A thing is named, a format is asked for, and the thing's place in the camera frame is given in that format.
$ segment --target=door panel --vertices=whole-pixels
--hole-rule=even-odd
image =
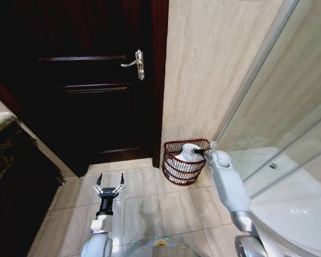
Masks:
[[[78,175],[151,157],[152,2],[0,3],[0,81],[28,126]],[[144,52],[146,78],[121,63]]]

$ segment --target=glass shower door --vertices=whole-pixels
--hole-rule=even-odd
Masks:
[[[298,1],[218,148],[254,214],[321,256],[321,0]]]

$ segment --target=beige floor tile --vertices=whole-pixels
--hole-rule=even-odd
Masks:
[[[89,205],[54,210],[35,256],[69,256],[79,253]]]
[[[89,205],[96,179],[95,175],[67,179],[66,184],[62,186],[54,209]]]
[[[203,167],[200,175],[197,178],[197,181],[195,181],[193,184],[188,185],[188,188],[198,188],[198,187],[204,187],[204,186],[211,186],[213,183],[213,173],[210,170],[210,167],[206,163],[206,165]]]
[[[123,254],[125,254],[127,252],[128,249],[130,249],[133,246],[133,244],[130,245],[124,245],[123,246]]]
[[[103,173],[102,174],[102,179],[101,179],[101,185],[100,188],[103,187],[118,187],[120,185],[121,181],[121,174],[124,173],[124,178],[126,182],[126,171],[115,171],[115,172],[109,172],[109,173]],[[118,197],[114,198],[114,201],[119,201],[125,199],[125,191],[124,189]],[[95,203],[101,203],[101,198],[97,196],[97,193],[94,191],[93,195],[91,197],[91,203],[90,204],[95,204]]]
[[[197,257],[198,255],[189,248],[156,247],[152,257]]]
[[[125,200],[124,244],[148,237],[162,237],[163,226],[158,196]]]
[[[125,198],[157,194],[155,168],[129,170],[126,172]]]
[[[207,229],[232,223],[230,213],[221,203],[215,188],[209,186],[189,191],[202,228]]]
[[[233,225],[204,229],[210,252],[214,257],[237,257],[234,238],[242,233]]]
[[[170,236],[169,238],[181,244],[197,248],[210,256],[208,243],[205,239],[203,230]]]
[[[140,169],[147,167],[152,167],[152,158],[92,164],[89,166],[87,174],[96,174],[118,170]]]
[[[159,202],[166,236],[201,229],[188,190],[160,194]]]
[[[113,246],[111,257],[123,257],[124,247],[123,246]]]
[[[49,222],[49,219],[50,219],[50,216],[51,216],[51,212],[48,211],[46,216],[44,217],[44,220],[39,228],[39,231],[36,235],[36,237],[34,238],[34,241],[32,243],[32,246],[27,254],[27,257],[33,257],[33,256],[37,256],[36,255],[36,251],[37,251],[37,248],[38,248],[38,245],[39,245],[39,242],[42,238],[42,235],[44,233],[44,229],[45,227],[47,226],[48,222]]]
[[[115,201],[113,203],[113,219],[112,219],[112,231],[109,233],[110,238],[113,240],[113,248],[123,245],[124,237],[124,206],[125,201]],[[100,204],[90,205],[85,225],[85,230],[82,237],[80,252],[82,251],[85,243],[91,238],[90,225],[91,221],[95,219],[96,212],[99,210]]]
[[[61,190],[62,190],[62,187],[61,187],[61,186],[58,187],[58,189],[57,189],[57,191],[56,191],[56,194],[55,194],[55,196],[53,197],[53,200],[52,200],[52,202],[51,202],[51,204],[50,204],[49,210],[53,210],[53,209],[55,208],[55,205],[56,205],[56,202],[57,202],[57,200],[58,200],[58,197],[59,197],[59,194],[60,194]]]
[[[162,169],[155,169],[155,175],[156,175],[156,183],[157,183],[157,189],[158,194],[162,193],[168,193],[168,192],[175,192],[175,191],[181,191],[181,190],[187,190],[187,186],[178,186],[176,184],[171,183],[169,180],[167,180],[162,172]]]

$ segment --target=door threshold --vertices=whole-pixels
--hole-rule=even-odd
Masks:
[[[87,174],[105,173],[119,170],[130,170],[152,167],[152,158],[92,164]]]

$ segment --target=door frame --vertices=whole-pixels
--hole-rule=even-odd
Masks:
[[[169,16],[169,0],[152,1],[152,26],[153,33],[153,60],[154,60],[154,143],[152,150],[152,164],[159,168],[161,161],[161,139],[163,125],[163,98],[166,61],[167,21]]]
[[[169,14],[169,0],[152,0],[152,55],[153,55],[153,115],[152,129],[154,138],[152,139],[152,164],[159,168],[161,156],[161,137],[163,124],[163,97],[165,80],[165,61],[166,61],[166,40],[167,40],[167,22]],[[28,127],[33,127],[31,119],[24,111],[23,106],[12,96],[10,92],[0,83],[0,100]],[[73,170],[81,177],[85,173]]]

